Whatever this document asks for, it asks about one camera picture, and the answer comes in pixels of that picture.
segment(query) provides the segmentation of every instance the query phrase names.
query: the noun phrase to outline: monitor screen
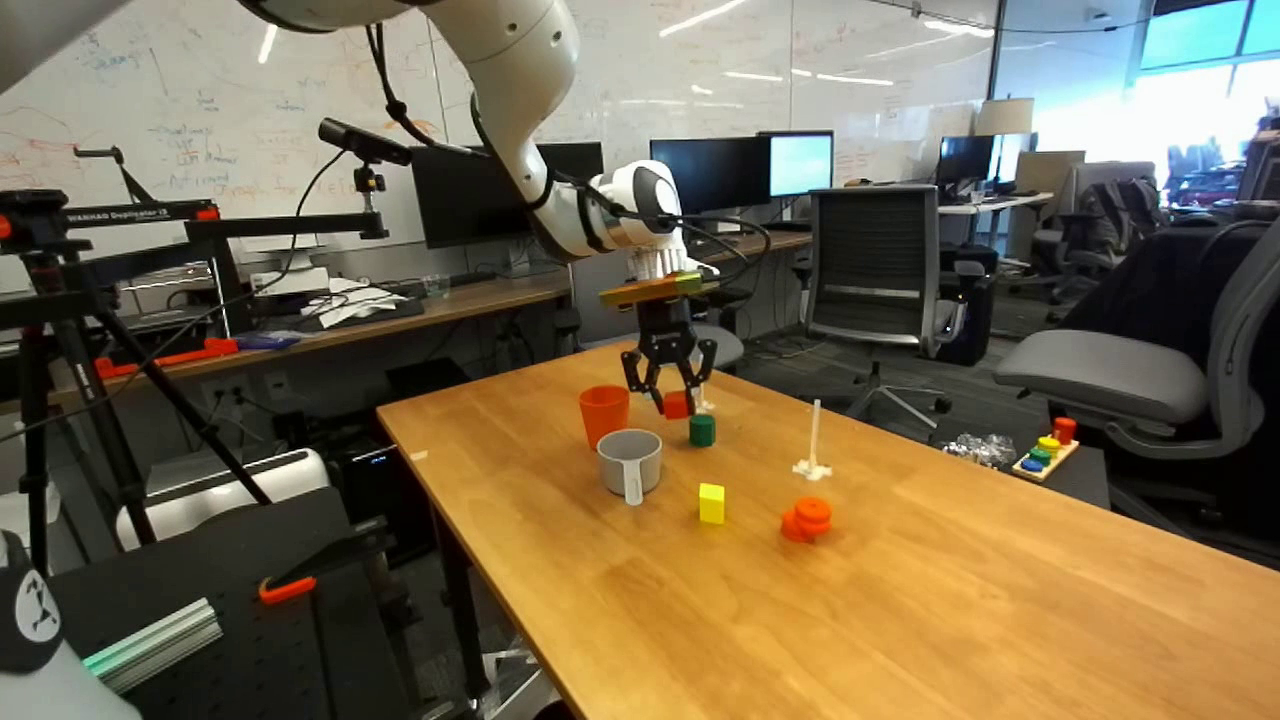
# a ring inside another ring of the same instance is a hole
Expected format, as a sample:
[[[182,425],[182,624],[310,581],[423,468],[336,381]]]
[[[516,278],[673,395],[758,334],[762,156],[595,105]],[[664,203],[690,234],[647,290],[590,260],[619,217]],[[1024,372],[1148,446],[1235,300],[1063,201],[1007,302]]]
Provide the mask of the monitor screen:
[[[769,201],[769,140],[650,140],[649,156],[671,168],[686,213]]]
[[[938,184],[986,179],[991,174],[993,136],[943,137],[938,154]]]
[[[547,143],[538,149],[549,167],[570,176],[590,178],[604,172],[599,142]],[[492,242],[532,232],[524,200],[495,159],[413,147],[412,168],[428,247]]]
[[[832,183],[832,131],[763,132],[769,138],[769,195],[791,197]]]

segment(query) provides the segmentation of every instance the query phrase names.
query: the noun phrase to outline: camera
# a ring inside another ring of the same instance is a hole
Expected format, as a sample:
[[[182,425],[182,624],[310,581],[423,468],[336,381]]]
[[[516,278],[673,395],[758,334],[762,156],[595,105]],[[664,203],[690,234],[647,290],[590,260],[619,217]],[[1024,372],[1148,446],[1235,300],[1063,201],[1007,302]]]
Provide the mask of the camera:
[[[365,163],[385,160],[393,165],[407,167],[412,159],[408,147],[333,118],[320,120],[319,135],[320,140],[351,152]]]

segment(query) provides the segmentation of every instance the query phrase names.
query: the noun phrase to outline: tripod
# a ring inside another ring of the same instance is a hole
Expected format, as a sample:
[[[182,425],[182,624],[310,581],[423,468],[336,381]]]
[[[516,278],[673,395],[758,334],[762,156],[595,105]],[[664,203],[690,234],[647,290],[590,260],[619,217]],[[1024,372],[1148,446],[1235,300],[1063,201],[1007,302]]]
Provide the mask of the tripod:
[[[92,249],[88,241],[69,240],[61,208],[67,196],[58,190],[20,190],[0,192],[0,254],[20,256],[36,290],[35,297],[0,302],[0,329],[22,328],[19,359],[22,364],[22,421],[27,428],[26,473],[19,491],[27,495],[31,560],[36,570],[47,577],[49,548],[45,525],[45,492],[49,487],[46,425],[49,387],[45,368],[49,345],[45,324],[52,327],[63,356],[70,365],[72,378],[99,430],[104,455],[119,486],[120,503],[129,515],[138,541],[156,541],[146,514],[146,482],[129,452],[124,430],[106,400],[106,388],[93,368],[88,351],[84,318],[96,319],[115,342],[141,365],[141,372],[174,406],[182,419],[195,429],[205,445],[236,477],[259,505],[271,501],[257,486],[230,448],[218,438],[216,428],[205,420],[169,377],[147,357],[146,350],[129,334],[115,315],[108,296],[99,291],[79,261],[79,254]]]

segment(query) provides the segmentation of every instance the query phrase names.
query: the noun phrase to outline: orange cup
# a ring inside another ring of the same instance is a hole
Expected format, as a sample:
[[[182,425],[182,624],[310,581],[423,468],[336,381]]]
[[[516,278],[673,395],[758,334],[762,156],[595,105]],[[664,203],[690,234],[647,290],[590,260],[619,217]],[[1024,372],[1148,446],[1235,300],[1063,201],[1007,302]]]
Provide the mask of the orange cup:
[[[577,396],[577,406],[582,411],[586,445],[594,452],[602,437],[627,427],[631,393],[621,386],[595,386]]]

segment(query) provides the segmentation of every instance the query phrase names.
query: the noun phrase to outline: chair base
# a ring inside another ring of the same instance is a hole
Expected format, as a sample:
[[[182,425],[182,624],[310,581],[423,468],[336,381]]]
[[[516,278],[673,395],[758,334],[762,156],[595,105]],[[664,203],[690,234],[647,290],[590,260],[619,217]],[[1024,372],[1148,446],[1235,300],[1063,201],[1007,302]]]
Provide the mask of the chair base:
[[[850,405],[849,410],[845,411],[845,415],[854,419],[858,419],[863,413],[865,413],[867,407],[872,404],[873,400],[876,400],[877,397],[883,397],[886,400],[893,401],[895,404],[897,404],[899,407],[910,413],[916,420],[923,423],[932,432],[938,429],[937,421],[934,421],[924,413],[920,413],[919,410],[913,407],[911,404],[909,404],[901,396],[915,395],[915,396],[933,397],[934,398],[933,406],[934,410],[937,410],[938,413],[946,413],[951,409],[951,400],[941,389],[884,384],[884,380],[881,378],[879,374],[879,363],[874,360],[872,361],[872,372],[865,378],[863,378],[860,384],[864,386],[863,392],[860,395],[829,398],[831,401],[850,400],[852,405]]]

